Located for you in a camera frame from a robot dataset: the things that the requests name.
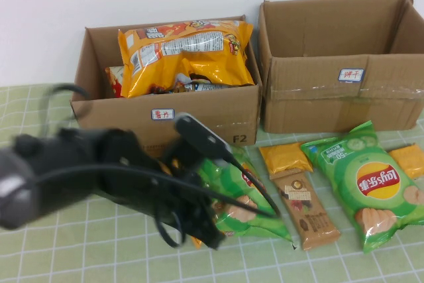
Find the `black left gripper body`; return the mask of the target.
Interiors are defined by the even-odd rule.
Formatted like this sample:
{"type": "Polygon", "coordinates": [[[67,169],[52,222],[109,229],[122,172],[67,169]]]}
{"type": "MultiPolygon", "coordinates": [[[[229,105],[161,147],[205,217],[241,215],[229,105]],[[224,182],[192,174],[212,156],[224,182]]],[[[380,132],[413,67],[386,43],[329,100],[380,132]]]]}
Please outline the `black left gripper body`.
{"type": "Polygon", "coordinates": [[[101,191],[116,203],[171,227],[181,227],[182,217],[198,218],[198,197],[208,196],[191,168],[171,168],[169,162],[162,166],[130,131],[108,131],[99,153],[101,163],[123,167],[101,172],[101,191]]]}

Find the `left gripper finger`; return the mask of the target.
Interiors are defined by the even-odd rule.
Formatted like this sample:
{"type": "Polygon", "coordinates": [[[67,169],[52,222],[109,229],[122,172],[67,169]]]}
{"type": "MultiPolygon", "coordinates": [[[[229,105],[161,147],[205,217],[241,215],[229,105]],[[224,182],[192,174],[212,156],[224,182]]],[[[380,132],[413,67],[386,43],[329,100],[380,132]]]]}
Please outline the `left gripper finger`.
{"type": "Polygon", "coordinates": [[[215,224],[215,212],[211,207],[211,200],[205,196],[198,197],[198,239],[211,249],[218,249],[225,240],[225,235],[218,230],[215,224]]]}
{"type": "Polygon", "coordinates": [[[186,243],[188,236],[195,237],[199,239],[202,243],[206,244],[208,247],[211,247],[212,243],[212,218],[210,216],[203,216],[200,218],[190,219],[182,217],[181,220],[182,226],[182,238],[181,244],[186,243]]]}

